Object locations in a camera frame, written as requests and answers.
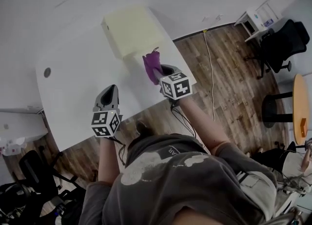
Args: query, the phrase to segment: white table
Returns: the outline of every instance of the white table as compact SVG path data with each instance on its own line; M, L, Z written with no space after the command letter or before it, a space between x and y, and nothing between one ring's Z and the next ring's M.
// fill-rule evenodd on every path
M161 63L178 67L196 83L176 46L152 17L165 37L158 50ZM51 75L45 78L47 67ZM160 86L149 81L141 55L126 61L115 58L100 23L42 58L36 73L44 112L60 151L94 135L90 123L96 96L111 84L118 86L123 120L164 100Z

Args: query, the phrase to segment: gray t-shirt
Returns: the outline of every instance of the gray t-shirt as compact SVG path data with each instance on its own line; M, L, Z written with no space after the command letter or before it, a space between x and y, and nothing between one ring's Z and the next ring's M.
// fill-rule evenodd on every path
M234 144L208 155L198 141L178 134L152 136L135 144L113 186L88 186L80 225L167 225L188 207L224 225L264 221L262 211L240 189L240 171L274 175Z

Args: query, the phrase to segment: black table base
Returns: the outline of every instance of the black table base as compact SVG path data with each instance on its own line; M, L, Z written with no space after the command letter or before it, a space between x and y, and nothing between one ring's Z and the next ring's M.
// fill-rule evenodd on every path
M292 123L292 114L278 114L276 99L291 98L293 96L292 92L277 94L277 95L267 95L262 102L262 121L264 126L267 128L272 128L275 123Z

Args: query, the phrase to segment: purple bag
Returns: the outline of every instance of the purple bag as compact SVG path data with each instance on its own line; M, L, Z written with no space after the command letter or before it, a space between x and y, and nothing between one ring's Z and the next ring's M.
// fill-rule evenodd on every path
M160 53L156 51L158 48L155 48L152 53L143 56L146 73L155 85L158 85L158 79L155 77L153 70L156 69L164 75L160 65Z

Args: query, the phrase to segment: white cable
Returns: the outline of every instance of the white cable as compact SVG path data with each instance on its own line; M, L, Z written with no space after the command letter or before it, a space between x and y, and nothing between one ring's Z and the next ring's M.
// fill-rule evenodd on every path
M209 54L209 61L210 61L210 67L211 67L211 79L213 81L213 86L212 86L212 89L211 89L211 96L213 98L213 114L214 114L214 121L215 121L214 70L213 70L213 64L211 63L210 51L209 51L209 47L208 47L207 40L206 40L206 32L204 32L204 38L205 38L205 43L206 43L208 54Z

